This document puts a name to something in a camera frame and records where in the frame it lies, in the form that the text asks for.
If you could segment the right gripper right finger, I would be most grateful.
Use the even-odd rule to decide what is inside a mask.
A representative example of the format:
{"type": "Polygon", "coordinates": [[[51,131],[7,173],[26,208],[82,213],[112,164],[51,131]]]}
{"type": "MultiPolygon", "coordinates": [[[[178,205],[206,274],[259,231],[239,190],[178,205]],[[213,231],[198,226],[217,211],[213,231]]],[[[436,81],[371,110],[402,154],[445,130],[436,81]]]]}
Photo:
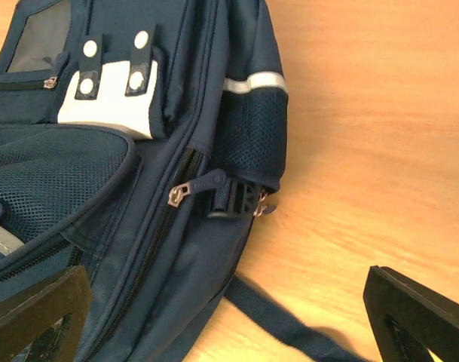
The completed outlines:
{"type": "Polygon", "coordinates": [[[459,361],[458,303],[377,265],[363,301],[383,361],[459,361]]]}

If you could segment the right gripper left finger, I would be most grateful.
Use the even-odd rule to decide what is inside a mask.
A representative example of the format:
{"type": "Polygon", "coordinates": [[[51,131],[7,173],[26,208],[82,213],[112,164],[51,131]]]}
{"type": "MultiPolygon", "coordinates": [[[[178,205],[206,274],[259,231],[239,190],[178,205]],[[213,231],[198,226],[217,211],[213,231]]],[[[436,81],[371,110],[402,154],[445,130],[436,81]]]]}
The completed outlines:
{"type": "Polygon", "coordinates": [[[85,267],[66,268],[0,302],[0,361],[73,361],[92,300],[85,267]]]}

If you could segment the navy blue backpack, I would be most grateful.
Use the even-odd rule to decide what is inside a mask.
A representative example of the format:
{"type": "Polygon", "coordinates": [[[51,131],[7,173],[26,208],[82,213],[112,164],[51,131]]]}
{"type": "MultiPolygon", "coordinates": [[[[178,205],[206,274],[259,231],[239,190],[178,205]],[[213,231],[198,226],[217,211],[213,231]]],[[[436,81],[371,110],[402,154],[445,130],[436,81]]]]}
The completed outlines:
{"type": "Polygon", "coordinates": [[[0,51],[0,302],[64,268],[76,361],[181,361],[221,299],[316,361],[357,356],[235,275],[286,166],[264,1],[19,1],[0,51]]]}

